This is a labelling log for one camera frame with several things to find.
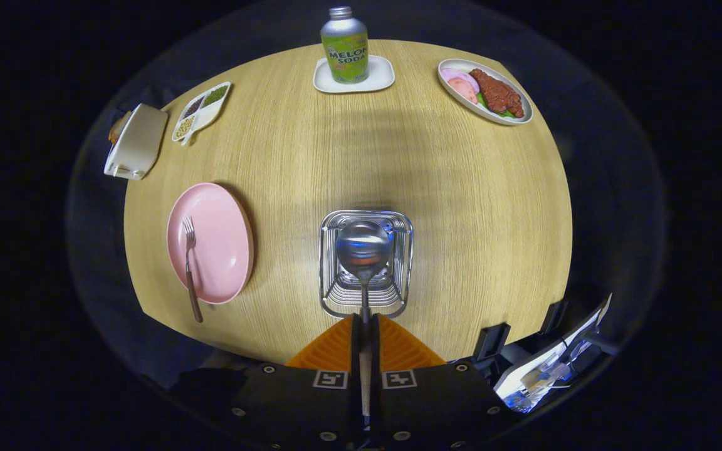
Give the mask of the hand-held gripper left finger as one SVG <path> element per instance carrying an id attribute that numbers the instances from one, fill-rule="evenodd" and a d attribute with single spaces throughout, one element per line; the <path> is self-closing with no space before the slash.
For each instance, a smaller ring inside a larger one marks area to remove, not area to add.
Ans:
<path id="1" fill-rule="evenodd" d="M 229 433 L 261 450 L 350 450 L 363 442 L 361 322 L 330 326 L 287 365 L 244 372 L 226 402 Z"/>

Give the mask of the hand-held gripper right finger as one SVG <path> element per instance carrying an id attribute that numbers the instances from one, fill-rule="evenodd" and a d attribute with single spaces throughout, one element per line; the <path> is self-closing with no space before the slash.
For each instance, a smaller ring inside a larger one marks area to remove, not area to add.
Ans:
<path id="1" fill-rule="evenodd" d="M 480 449 L 505 405 L 469 360 L 447 363 L 394 321 L 370 323 L 370 436 L 383 450 Z"/>

